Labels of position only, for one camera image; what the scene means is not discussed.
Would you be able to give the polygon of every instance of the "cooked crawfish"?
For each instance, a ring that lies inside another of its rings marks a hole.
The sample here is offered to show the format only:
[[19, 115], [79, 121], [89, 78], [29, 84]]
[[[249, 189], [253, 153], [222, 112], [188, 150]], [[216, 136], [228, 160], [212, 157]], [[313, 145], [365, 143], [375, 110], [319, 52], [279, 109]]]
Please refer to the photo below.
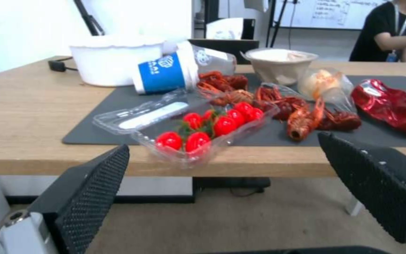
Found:
[[361, 119], [357, 114], [346, 112], [346, 111], [337, 111], [332, 113], [329, 109], [325, 109], [325, 117], [320, 122], [317, 127], [321, 131], [343, 131], [348, 132], [355, 130], [361, 126]]
[[324, 100], [319, 97], [313, 111], [310, 111], [308, 104], [294, 111], [288, 119], [287, 135], [296, 141], [304, 140], [320, 124], [324, 107]]
[[224, 76], [224, 79], [235, 90], [247, 90], [248, 79], [244, 75]]
[[280, 109], [279, 113], [274, 116], [275, 119], [286, 121], [292, 112], [305, 106], [307, 103], [304, 99], [298, 97], [283, 97], [276, 86], [260, 86], [255, 92], [255, 100], [258, 101], [259, 107], [264, 108], [263, 102], [273, 103]]
[[229, 103], [253, 102], [253, 94], [247, 92], [247, 78], [242, 75], [223, 76], [219, 71], [211, 71], [200, 74], [200, 82], [197, 87], [200, 93], [211, 98], [219, 93], [227, 93], [225, 96], [216, 98], [211, 104], [217, 106], [226, 106]]
[[200, 82], [207, 83], [222, 92], [229, 92], [238, 89], [247, 90], [248, 79], [243, 75], [224, 76], [219, 71], [210, 71], [198, 76]]

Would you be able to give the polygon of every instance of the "floor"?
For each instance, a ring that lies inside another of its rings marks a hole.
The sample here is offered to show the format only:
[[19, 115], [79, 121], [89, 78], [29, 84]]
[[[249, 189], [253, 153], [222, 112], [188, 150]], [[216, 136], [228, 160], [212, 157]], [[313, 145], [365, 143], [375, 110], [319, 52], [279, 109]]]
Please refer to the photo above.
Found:
[[207, 189], [195, 204], [114, 204], [88, 254], [178, 254], [319, 246], [370, 246], [406, 254], [363, 209], [343, 210], [350, 198], [340, 180], [272, 179], [246, 198]]

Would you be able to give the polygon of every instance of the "cherry tomato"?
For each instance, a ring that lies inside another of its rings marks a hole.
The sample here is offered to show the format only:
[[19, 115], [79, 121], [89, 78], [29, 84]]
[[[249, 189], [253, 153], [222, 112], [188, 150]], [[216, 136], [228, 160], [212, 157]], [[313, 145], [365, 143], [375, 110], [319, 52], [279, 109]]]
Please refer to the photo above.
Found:
[[245, 117], [237, 110], [231, 109], [227, 112], [227, 116], [229, 118], [234, 119], [236, 122], [237, 127], [241, 127], [245, 123]]
[[181, 137], [176, 132], [164, 132], [156, 138], [156, 146], [178, 150], [182, 146]]
[[237, 129], [236, 121], [227, 116], [217, 118], [216, 123], [214, 124], [214, 132], [216, 137], [227, 135], [230, 132], [233, 132], [235, 129]]
[[202, 126], [202, 117], [197, 113], [189, 113], [185, 115], [183, 121], [189, 123], [189, 127], [194, 130]]
[[[211, 144], [211, 139], [209, 138], [209, 136], [205, 133], [205, 132], [195, 132], [192, 133], [191, 135], [189, 135], [189, 137], [187, 138], [187, 142], [186, 142], [186, 152], [192, 152], [196, 149], [198, 149], [199, 147], [205, 145], [209, 143], [207, 146], [209, 146]], [[198, 151], [198, 154], [204, 153], [206, 151], [206, 149], [203, 149], [203, 151]]]
[[204, 113], [204, 115], [203, 115], [203, 117], [202, 117], [203, 121], [211, 120], [211, 118], [212, 118], [212, 116], [213, 116], [213, 113], [214, 113], [214, 109], [208, 109], [208, 110]]
[[234, 109], [239, 111], [245, 119], [248, 119], [248, 116], [250, 115], [250, 112], [252, 111], [253, 107], [246, 103], [246, 102], [240, 102], [234, 105]]
[[259, 108], [253, 108], [252, 111], [250, 112], [250, 115], [248, 116], [247, 120], [249, 122], [255, 121], [255, 120], [260, 120], [264, 116], [264, 112], [259, 109]]

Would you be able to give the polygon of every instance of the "lanyard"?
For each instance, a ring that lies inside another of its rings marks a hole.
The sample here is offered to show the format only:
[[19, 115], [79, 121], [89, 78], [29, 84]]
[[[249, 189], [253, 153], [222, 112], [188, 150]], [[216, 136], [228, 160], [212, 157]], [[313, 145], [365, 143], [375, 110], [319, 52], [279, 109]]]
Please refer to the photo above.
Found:
[[401, 31], [399, 32], [399, 6], [395, 3], [394, 4], [394, 10], [396, 11], [396, 25], [395, 25], [395, 28], [396, 28], [396, 34], [398, 35], [398, 36], [402, 36], [403, 35], [403, 32], [405, 31], [405, 29], [406, 29], [406, 19], [405, 19], [405, 21], [404, 21], [404, 23], [403, 23], [403, 25], [402, 25], [402, 28], [401, 28]]

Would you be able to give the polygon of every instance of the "white bowl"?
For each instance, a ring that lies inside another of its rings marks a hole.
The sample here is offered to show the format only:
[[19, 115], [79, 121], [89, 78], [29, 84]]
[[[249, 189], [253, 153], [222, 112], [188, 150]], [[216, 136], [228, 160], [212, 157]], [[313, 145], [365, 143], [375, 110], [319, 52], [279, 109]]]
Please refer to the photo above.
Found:
[[89, 85], [132, 85], [137, 64], [162, 57], [164, 40], [146, 36], [88, 36], [70, 45], [82, 80]]
[[318, 55], [279, 48], [258, 48], [247, 51], [244, 58], [252, 63], [262, 82], [292, 85], [308, 69]]

